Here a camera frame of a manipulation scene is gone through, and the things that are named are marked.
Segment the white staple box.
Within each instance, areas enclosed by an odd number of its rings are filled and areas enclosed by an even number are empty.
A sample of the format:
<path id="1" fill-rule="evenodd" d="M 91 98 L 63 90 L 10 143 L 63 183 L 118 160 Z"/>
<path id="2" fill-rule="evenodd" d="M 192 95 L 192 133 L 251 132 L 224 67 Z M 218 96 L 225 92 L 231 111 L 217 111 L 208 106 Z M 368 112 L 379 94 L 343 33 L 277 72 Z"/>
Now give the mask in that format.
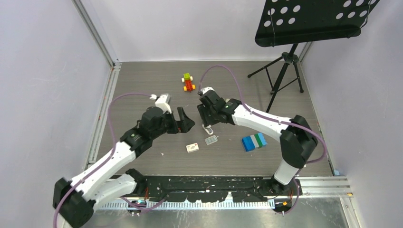
<path id="1" fill-rule="evenodd" d="M 188 153 L 195 152 L 199 150 L 198 143 L 192 143 L 186 146 L 186 150 Z"/>

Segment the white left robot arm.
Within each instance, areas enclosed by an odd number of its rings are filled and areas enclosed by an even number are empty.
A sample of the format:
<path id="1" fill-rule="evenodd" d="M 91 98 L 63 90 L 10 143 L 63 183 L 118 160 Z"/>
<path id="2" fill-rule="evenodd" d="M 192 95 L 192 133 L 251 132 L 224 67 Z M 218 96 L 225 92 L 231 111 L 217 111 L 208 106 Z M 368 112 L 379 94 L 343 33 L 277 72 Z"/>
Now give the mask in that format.
<path id="1" fill-rule="evenodd" d="M 60 178 L 55 183 L 52 202 L 56 215 L 61 215 L 71 227 L 80 228 L 90 220 L 102 202 L 130 193 L 135 197 L 142 196 L 146 184 L 136 171 L 124 174 L 110 184 L 106 181 L 151 148 L 159 136 L 190 131 L 195 122 L 182 107 L 178 107 L 177 111 L 178 121 L 167 110 L 156 106 L 147 108 L 136 126 L 126 131 L 104 157 L 71 180 Z"/>

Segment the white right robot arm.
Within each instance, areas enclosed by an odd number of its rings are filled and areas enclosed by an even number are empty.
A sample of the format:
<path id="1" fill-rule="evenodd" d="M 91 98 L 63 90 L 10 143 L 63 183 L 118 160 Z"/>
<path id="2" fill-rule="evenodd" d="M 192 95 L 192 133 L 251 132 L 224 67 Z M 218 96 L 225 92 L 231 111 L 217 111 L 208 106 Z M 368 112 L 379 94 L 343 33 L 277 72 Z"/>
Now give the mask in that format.
<path id="1" fill-rule="evenodd" d="M 206 87 L 198 92 L 197 106 L 205 126 L 217 123 L 247 127 L 263 133 L 280 143 L 282 161 L 273 175 L 271 188 L 278 195 L 290 189 L 294 176 L 308 162 L 318 140 L 304 117 L 279 117 L 254 109 L 240 100 L 225 101 L 213 88 Z"/>

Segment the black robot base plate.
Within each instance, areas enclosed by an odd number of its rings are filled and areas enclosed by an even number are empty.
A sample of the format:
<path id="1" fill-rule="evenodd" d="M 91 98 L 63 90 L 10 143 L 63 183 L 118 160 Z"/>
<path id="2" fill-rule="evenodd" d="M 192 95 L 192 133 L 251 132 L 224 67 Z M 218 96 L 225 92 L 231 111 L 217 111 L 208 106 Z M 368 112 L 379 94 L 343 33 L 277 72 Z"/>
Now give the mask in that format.
<path id="1" fill-rule="evenodd" d="M 302 194 L 299 180 L 281 186 L 271 177 L 253 176 L 163 176 L 142 175 L 136 169 L 128 169 L 139 186 L 129 197 L 146 197 L 150 201 L 202 203 L 223 202 L 231 197 L 233 202 L 264 202 Z"/>

